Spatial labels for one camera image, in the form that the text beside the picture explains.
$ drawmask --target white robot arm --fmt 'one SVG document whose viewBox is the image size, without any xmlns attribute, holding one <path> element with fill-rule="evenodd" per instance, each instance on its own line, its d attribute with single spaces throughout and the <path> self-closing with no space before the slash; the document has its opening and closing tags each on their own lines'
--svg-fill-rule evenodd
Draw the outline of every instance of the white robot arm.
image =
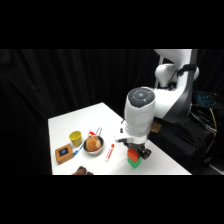
<svg viewBox="0 0 224 224">
<path fill-rule="evenodd" d="M 135 149 L 140 157 L 147 159 L 151 152 L 145 149 L 145 142 L 151 130 L 154 117 L 177 123 L 190 112 L 193 82 L 199 74 L 196 66 L 197 49 L 154 49 L 160 56 L 169 59 L 173 65 L 162 65 L 156 70 L 161 87 L 174 78 L 176 88 L 136 88 L 127 96 L 125 121 L 115 134 L 116 142 Z"/>
</svg>

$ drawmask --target green block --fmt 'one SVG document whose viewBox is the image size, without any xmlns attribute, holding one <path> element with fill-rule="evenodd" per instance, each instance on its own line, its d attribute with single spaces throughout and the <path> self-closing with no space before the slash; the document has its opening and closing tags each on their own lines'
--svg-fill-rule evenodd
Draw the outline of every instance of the green block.
<svg viewBox="0 0 224 224">
<path fill-rule="evenodd" d="M 134 168 L 136 169 L 142 162 L 142 158 L 139 157 L 138 161 L 135 163 L 134 161 L 132 161 L 130 158 L 128 158 L 128 163 Z"/>
</svg>

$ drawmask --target table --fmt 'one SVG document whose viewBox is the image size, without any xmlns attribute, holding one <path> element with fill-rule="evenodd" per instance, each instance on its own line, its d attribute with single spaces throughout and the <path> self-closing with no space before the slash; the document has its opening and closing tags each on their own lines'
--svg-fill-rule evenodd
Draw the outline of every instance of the table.
<svg viewBox="0 0 224 224">
<path fill-rule="evenodd" d="M 127 147 L 114 141 L 115 130 L 119 129 L 122 120 L 104 103 L 49 119 L 53 175 L 71 175 L 80 166 L 86 167 L 95 175 L 190 175 L 188 171 L 150 141 L 146 142 L 146 147 L 152 151 L 151 156 L 147 160 L 143 160 L 137 169 L 133 169 L 127 162 Z M 76 150 L 70 142 L 70 133 L 78 130 L 85 140 L 89 130 L 96 132 L 100 127 L 103 129 L 101 137 L 105 142 L 101 154 L 93 157 L 82 149 L 73 159 L 62 165 L 57 164 L 56 149 L 70 144 L 73 151 Z M 109 162 L 105 162 L 111 144 L 115 144 L 115 148 Z"/>
</svg>

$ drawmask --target bread roll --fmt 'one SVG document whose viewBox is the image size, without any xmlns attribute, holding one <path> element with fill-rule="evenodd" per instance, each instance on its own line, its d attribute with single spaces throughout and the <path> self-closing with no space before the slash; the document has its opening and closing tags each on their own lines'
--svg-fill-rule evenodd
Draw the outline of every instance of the bread roll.
<svg viewBox="0 0 224 224">
<path fill-rule="evenodd" d="M 86 149 L 89 152 L 95 152 L 101 148 L 101 142 L 97 136 L 92 136 L 86 141 Z"/>
</svg>

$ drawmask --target red toy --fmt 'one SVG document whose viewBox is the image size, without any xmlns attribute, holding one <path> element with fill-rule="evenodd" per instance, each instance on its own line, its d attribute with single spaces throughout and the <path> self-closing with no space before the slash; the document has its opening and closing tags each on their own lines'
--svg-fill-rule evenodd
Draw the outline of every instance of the red toy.
<svg viewBox="0 0 224 224">
<path fill-rule="evenodd" d="M 137 163 L 139 155 L 134 149 L 129 149 L 128 150 L 128 158 L 130 158 L 133 162 Z"/>
</svg>

